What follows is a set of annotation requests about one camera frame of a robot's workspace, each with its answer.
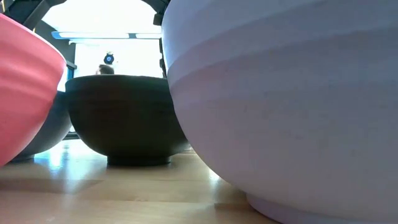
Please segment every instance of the person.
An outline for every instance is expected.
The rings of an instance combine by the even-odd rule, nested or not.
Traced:
[[[96,75],[114,75],[114,69],[109,65],[99,65]]]

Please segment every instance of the wooden floor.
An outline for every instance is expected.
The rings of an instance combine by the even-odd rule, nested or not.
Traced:
[[[110,168],[80,140],[0,169],[4,224],[275,224],[189,151],[170,165]]]

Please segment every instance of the pink bowl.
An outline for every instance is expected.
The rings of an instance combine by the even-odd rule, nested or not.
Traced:
[[[66,67],[43,38],[0,14],[0,166],[43,125]]]

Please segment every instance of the bowl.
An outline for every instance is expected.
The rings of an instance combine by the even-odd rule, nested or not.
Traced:
[[[64,139],[71,126],[66,93],[58,91],[42,128],[11,162],[33,159],[35,154],[51,149]]]
[[[109,165],[167,164],[189,147],[166,79],[94,75],[67,81],[66,90],[77,135]]]
[[[194,150],[281,223],[398,223],[396,10],[171,1],[167,77]]]
[[[47,41],[0,14],[0,166],[44,123],[66,61]]]

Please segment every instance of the bowl base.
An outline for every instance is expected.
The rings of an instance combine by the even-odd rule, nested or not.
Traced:
[[[158,158],[120,158],[120,157],[109,157],[109,166],[161,166],[171,162],[172,158],[169,157],[158,157]]]
[[[249,204],[254,209],[281,224],[388,224],[380,222],[340,220],[338,218],[326,217],[285,207],[249,194],[247,194],[247,198]]]
[[[35,155],[32,156],[17,156],[13,158],[10,162],[30,162],[32,159],[34,159]]]

